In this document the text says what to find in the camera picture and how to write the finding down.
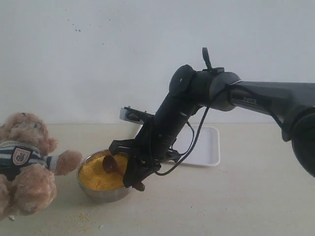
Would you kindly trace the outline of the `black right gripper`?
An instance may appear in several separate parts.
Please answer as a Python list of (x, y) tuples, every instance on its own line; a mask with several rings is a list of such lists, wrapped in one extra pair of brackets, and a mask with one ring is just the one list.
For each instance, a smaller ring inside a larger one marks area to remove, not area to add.
[(123, 177), (124, 186), (145, 189), (142, 183), (145, 178), (160, 170), (161, 163), (177, 158), (169, 153), (177, 138), (177, 118), (147, 118), (135, 123), (141, 127), (134, 139), (113, 140), (108, 149), (112, 156), (131, 156)]

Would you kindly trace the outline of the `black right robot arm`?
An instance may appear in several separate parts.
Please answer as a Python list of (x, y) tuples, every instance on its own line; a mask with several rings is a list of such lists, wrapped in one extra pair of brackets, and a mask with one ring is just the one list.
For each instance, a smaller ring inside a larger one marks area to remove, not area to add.
[(155, 114), (129, 107), (121, 119), (141, 124), (133, 139), (114, 140), (112, 155), (128, 157), (123, 178), (125, 187), (136, 187), (151, 174), (158, 174), (163, 162), (182, 162), (172, 151), (189, 118), (205, 107), (228, 112), (236, 107), (271, 116), (285, 142), (310, 174), (315, 173), (315, 86), (313, 83), (244, 82), (222, 67), (195, 71), (181, 66), (173, 75), (169, 92)]

